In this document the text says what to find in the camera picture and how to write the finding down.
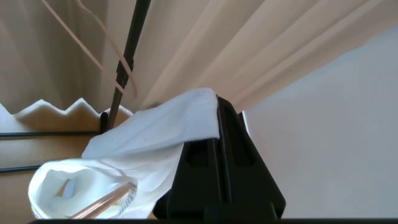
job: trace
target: copper tube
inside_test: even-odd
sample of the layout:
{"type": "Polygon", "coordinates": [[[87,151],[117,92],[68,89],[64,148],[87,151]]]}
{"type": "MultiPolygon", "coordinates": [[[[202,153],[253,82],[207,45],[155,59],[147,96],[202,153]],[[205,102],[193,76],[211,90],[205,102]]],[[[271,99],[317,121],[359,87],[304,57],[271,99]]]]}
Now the copper tube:
{"type": "Polygon", "coordinates": [[[107,210],[111,205],[123,198],[123,196],[125,196],[133,187],[134,184],[130,182],[118,187],[111,193],[101,197],[80,212],[74,214],[72,217],[70,217],[70,219],[91,219],[97,217],[99,214],[107,210]]]}

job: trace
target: curtain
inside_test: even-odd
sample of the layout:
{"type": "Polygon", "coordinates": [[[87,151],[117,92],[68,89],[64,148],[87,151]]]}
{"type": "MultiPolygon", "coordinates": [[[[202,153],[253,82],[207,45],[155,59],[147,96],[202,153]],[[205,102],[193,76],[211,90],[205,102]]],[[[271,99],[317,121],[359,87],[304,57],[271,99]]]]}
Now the curtain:
{"type": "MultiPolygon", "coordinates": [[[[135,1],[83,1],[123,50],[135,1]]],[[[49,3],[110,71],[118,58],[74,1],[49,3]]],[[[212,87],[237,111],[398,24],[395,0],[155,0],[134,57],[131,111],[212,87]]],[[[0,103],[17,113],[43,99],[61,110],[84,98],[97,112],[114,87],[39,0],[0,2],[0,103]]],[[[126,90],[132,92],[128,83],[126,90]]]]}

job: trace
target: white wall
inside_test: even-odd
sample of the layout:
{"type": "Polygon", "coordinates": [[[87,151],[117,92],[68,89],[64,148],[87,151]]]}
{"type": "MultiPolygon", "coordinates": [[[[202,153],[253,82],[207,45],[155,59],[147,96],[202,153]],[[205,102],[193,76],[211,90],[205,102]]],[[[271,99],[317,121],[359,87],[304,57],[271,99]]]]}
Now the white wall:
{"type": "Polygon", "coordinates": [[[247,110],[284,217],[398,217],[398,27],[247,110]]]}

